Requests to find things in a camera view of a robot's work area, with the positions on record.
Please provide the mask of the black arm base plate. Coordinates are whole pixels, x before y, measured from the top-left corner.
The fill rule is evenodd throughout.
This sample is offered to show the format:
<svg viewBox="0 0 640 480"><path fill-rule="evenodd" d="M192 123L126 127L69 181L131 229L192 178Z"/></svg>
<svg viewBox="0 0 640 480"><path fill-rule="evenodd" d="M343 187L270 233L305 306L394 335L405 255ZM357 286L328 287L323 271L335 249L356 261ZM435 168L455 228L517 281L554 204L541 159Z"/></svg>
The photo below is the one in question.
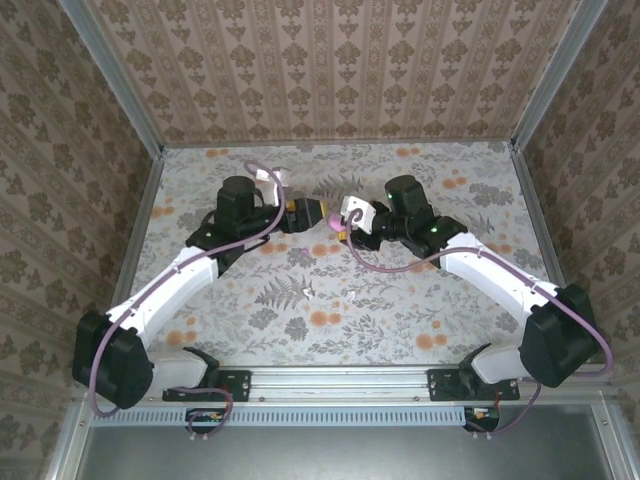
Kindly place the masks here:
<svg viewBox="0 0 640 480"><path fill-rule="evenodd" d="M216 370L205 374L195 387L196 389L217 388L228 392L234 401L247 402L251 389L251 372L249 370ZM165 390L162 395L165 402L223 402L226 397L221 393L184 393L175 389Z"/></svg>
<svg viewBox="0 0 640 480"><path fill-rule="evenodd" d="M518 383L503 380L485 383L472 371L458 368L430 369L427 371L430 399L444 401L515 401L520 399Z"/></svg>

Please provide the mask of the black connector board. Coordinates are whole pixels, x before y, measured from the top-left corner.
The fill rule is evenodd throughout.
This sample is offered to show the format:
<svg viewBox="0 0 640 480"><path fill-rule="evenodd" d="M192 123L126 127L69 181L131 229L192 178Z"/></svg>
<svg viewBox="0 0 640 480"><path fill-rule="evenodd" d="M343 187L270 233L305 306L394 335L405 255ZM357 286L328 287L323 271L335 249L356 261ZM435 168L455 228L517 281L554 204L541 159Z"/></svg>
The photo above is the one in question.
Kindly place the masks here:
<svg viewBox="0 0 640 480"><path fill-rule="evenodd" d="M465 407L465 424L468 432L493 432L498 428L500 413L495 407Z"/></svg>
<svg viewBox="0 0 640 480"><path fill-rule="evenodd" d="M185 428L195 435L211 434L225 418L225 408L188 409L185 413Z"/></svg>

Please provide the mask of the aluminium frame post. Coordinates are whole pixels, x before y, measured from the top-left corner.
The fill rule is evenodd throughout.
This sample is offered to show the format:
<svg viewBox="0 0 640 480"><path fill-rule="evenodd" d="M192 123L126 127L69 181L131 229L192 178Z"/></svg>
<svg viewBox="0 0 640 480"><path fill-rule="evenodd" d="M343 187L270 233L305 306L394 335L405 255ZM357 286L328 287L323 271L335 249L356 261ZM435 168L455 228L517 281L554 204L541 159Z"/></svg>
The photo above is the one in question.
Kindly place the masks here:
<svg viewBox="0 0 640 480"><path fill-rule="evenodd" d="M107 36L86 1L58 1L100 69L151 160L153 162L160 160L163 149L160 135L147 115L141 97L135 92L132 82L128 79L125 67L111 48Z"/></svg>
<svg viewBox="0 0 640 480"><path fill-rule="evenodd" d="M522 153L531 140L607 3L608 0L579 1L511 135L511 145L515 152Z"/></svg>

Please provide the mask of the grey metal panel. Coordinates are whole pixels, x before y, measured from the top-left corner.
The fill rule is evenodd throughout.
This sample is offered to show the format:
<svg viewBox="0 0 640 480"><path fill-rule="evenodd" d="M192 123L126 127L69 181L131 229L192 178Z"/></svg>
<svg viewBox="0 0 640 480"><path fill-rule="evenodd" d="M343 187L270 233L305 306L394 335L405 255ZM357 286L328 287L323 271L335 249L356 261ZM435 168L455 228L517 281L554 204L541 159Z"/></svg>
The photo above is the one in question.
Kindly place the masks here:
<svg viewBox="0 0 640 480"><path fill-rule="evenodd" d="M459 427L94 427L72 409L45 480L640 480L616 406L537 406L510 431Z"/></svg>

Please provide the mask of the aluminium table side rail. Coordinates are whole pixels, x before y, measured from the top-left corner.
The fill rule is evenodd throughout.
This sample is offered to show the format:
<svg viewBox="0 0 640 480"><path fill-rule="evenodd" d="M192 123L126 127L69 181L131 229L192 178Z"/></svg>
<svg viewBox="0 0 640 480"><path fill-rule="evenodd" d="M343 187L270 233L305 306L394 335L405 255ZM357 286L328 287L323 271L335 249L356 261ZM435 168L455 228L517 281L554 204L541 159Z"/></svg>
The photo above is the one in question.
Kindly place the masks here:
<svg viewBox="0 0 640 480"><path fill-rule="evenodd" d="M509 147L515 173L529 212L548 277L553 283L564 287L566 285L566 280L558 261L524 154L520 150L517 150L511 143L508 143L507 146Z"/></svg>
<svg viewBox="0 0 640 480"><path fill-rule="evenodd" d="M141 198L139 210L134 222L126 254L122 263L111 307L124 302L132 291L146 231L151 218L155 198L159 189L164 168L164 159L158 157L152 161L149 176Z"/></svg>

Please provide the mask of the aluminium mounting rail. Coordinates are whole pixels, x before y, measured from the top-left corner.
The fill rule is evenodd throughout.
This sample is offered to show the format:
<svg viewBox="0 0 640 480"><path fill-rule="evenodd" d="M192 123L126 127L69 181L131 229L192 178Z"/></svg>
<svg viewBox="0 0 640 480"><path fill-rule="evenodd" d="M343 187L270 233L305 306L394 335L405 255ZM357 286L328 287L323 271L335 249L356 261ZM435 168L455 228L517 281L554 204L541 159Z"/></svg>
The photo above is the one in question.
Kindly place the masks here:
<svg viewBox="0 0 640 480"><path fill-rule="evenodd" d="M433 403L429 372L450 365L223 367L251 371L249 394L240 406L369 406ZM525 405L534 383L518 380L519 400L501 406ZM615 397L605 377L571 376L560 387L542 387L538 405L591 404Z"/></svg>

